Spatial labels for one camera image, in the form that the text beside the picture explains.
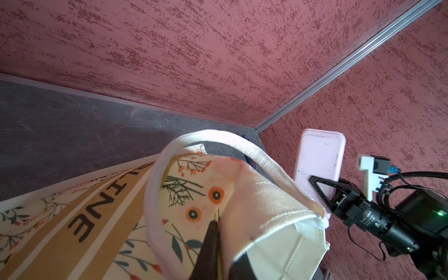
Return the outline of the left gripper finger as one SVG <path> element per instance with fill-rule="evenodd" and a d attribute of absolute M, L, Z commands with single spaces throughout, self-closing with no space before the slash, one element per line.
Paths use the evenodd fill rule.
<path fill-rule="evenodd" d="M 189 280 L 217 280 L 219 253 L 219 225 L 213 220 L 208 226 L 203 246 Z"/>

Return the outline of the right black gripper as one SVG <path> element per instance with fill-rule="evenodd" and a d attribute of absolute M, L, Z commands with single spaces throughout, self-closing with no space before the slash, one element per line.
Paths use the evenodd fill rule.
<path fill-rule="evenodd" d="M 356 225 L 371 233 L 385 244 L 388 253 L 411 254 L 420 250 L 414 230 L 391 212 L 368 201 L 349 181 L 312 176 L 309 182 L 330 212 L 343 209 L 341 220 L 346 226 Z"/>

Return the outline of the pink pencil case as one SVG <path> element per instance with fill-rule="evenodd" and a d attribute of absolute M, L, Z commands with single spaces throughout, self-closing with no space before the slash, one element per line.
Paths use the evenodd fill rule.
<path fill-rule="evenodd" d="M 294 180 L 307 196 L 324 207 L 326 219 L 330 219 L 331 212 L 309 179 L 317 176 L 337 182 L 343 165 L 345 144 L 344 134 L 335 131 L 306 129 L 301 135 Z"/>

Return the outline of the cream floral canvas tote bag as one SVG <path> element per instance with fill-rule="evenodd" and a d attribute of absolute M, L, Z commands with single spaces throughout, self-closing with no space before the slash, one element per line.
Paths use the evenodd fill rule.
<path fill-rule="evenodd" d="M 211 221 L 217 280 L 309 280 L 324 208 L 261 148 L 226 131 L 1 203 L 3 280 L 189 280 Z"/>

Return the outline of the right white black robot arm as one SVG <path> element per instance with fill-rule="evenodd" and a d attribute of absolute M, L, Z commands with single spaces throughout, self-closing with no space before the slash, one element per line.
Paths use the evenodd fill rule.
<path fill-rule="evenodd" d="M 435 190 L 409 184 L 407 178 L 448 178 L 447 173 L 398 173 L 380 183 L 378 203 L 369 202 L 356 185 L 312 176 L 309 182 L 330 212 L 351 228 L 357 226 L 380 240 L 386 256 L 409 255 L 429 280 L 448 277 L 448 199 Z"/>

